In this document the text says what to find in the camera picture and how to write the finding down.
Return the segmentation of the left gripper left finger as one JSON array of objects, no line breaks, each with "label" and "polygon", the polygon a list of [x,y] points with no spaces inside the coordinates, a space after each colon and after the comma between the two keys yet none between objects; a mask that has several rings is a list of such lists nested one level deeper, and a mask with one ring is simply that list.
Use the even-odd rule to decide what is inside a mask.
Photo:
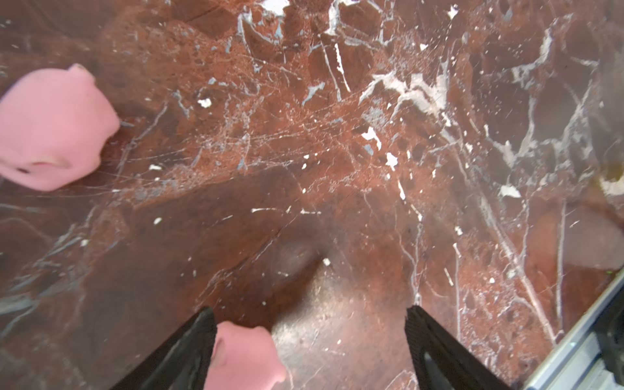
[{"label": "left gripper left finger", "polygon": [[215,314],[205,306],[112,389],[202,390],[216,335]]}]

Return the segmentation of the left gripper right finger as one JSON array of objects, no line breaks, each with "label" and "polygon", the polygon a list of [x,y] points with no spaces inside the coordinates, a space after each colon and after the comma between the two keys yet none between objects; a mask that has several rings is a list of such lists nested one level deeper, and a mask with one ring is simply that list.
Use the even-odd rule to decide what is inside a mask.
[{"label": "left gripper right finger", "polygon": [[419,305],[407,309],[405,333],[419,388],[510,390]]}]

